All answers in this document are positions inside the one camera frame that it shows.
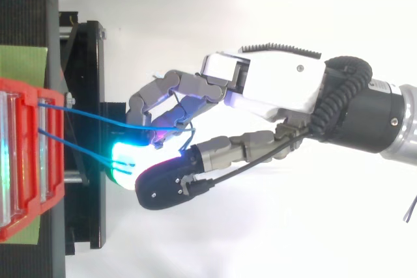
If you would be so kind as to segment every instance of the black rack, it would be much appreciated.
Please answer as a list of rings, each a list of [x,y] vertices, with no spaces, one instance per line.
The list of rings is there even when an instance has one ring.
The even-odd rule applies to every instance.
[[[60,36],[60,23],[70,27],[69,36]],[[70,91],[75,108],[96,114],[109,113],[102,103],[103,39],[97,21],[78,23],[76,12],[60,14],[58,0],[0,0],[0,44],[48,47],[45,87]],[[66,115],[66,138],[98,153],[102,130],[108,131],[100,122]],[[1,278],[63,278],[65,255],[74,254],[74,242],[90,242],[91,249],[105,244],[106,174],[97,162],[71,150],[65,150],[65,170],[65,198],[41,215],[38,244],[0,245]]]

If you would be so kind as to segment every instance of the transparent plastic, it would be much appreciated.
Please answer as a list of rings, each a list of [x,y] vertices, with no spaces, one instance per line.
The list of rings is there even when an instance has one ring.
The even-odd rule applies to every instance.
[[[7,93],[0,91],[0,227],[11,222]]]
[[[44,98],[38,99],[41,104],[48,104],[48,100]],[[48,109],[38,107],[38,127],[47,130],[48,127]],[[48,138],[39,136],[39,182],[40,182],[40,201],[45,202],[48,199]]]
[[[16,122],[16,101],[19,94],[7,94],[8,106],[8,153],[10,164],[10,205],[12,217],[20,214],[18,182],[18,129]]]

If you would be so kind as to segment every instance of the red container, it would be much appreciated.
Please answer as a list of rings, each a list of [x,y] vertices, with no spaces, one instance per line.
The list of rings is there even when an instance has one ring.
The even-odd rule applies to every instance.
[[[0,97],[0,117],[6,117],[0,120],[0,139],[5,139],[0,143],[0,242],[3,242],[64,196],[64,147],[38,134],[42,114],[46,121],[44,130],[63,139],[63,112],[38,107],[38,103],[45,101],[62,106],[64,97],[58,92],[10,79],[0,79]],[[43,152],[46,169],[46,192],[43,193],[41,141],[47,147]]]
[[[64,96],[59,92],[49,89],[37,89],[38,101],[46,100],[48,104],[64,106]],[[64,112],[55,109],[47,109],[48,115],[46,129],[48,133],[64,139]],[[40,204],[40,213],[44,213],[55,206],[65,193],[64,186],[64,146],[63,144],[48,138],[48,188],[46,201]]]
[[[21,81],[0,79],[0,91],[16,95],[16,153],[17,190],[10,187],[12,199],[18,204],[13,212],[11,223],[0,228],[0,242],[7,240],[21,229],[28,226],[40,213],[38,168],[38,130],[36,89]]]

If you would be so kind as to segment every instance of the white background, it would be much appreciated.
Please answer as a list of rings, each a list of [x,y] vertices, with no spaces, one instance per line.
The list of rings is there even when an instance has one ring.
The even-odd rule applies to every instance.
[[[60,6],[108,31],[107,101],[127,101],[157,72],[198,72],[205,54],[264,42],[315,49],[323,59],[354,55],[377,79],[417,85],[416,0]],[[224,106],[197,118],[195,127],[195,142],[274,128]],[[417,216],[402,222],[416,193],[414,167],[307,141],[286,160],[160,212],[142,209],[134,193],[109,182],[107,244],[99,251],[77,245],[66,259],[67,277],[416,277]]]

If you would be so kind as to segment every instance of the robotic hand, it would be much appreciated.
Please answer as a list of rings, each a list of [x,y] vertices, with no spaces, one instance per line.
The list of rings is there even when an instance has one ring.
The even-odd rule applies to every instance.
[[[129,124],[185,128],[221,101],[278,122],[275,132],[213,138],[147,169],[136,180],[139,203],[158,210],[186,202],[261,162],[285,158],[307,137],[417,165],[417,88],[371,79],[371,67],[355,57],[320,57],[277,44],[246,46],[206,56],[200,74],[172,70],[135,93]],[[149,110],[174,92],[185,97],[152,121]],[[148,134],[162,148],[176,132]],[[214,180],[195,178],[236,161],[248,164]]]

